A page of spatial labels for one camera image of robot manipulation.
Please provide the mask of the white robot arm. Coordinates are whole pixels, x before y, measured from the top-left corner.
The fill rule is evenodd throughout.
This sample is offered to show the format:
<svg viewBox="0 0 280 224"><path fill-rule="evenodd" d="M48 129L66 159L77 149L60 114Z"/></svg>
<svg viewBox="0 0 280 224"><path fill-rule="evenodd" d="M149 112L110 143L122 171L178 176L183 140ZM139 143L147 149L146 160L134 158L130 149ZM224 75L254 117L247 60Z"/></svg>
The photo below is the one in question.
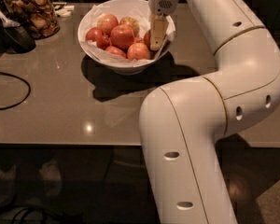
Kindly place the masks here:
<svg viewBox="0 0 280 224"><path fill-rule="evenodd" d="M187 0L217 69L152 91L140 110L143 154L161 224L237 224L217 140L280 104L280 49L243 0ZM178 0L148 0L152 38Z"/></svg>

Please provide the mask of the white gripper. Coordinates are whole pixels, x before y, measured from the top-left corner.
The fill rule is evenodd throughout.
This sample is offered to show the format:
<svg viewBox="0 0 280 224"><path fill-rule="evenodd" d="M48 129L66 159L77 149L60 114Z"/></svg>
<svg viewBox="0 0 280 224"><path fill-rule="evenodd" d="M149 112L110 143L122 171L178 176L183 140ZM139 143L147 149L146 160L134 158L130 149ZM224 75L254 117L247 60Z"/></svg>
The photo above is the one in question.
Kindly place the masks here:
<svg viewBox="0 0 280 224"><path fill-rule="evenodd" d="M161 48L169 22L165 16L171 15L179 0L147 0L150 8L150 49Z"/></svg>

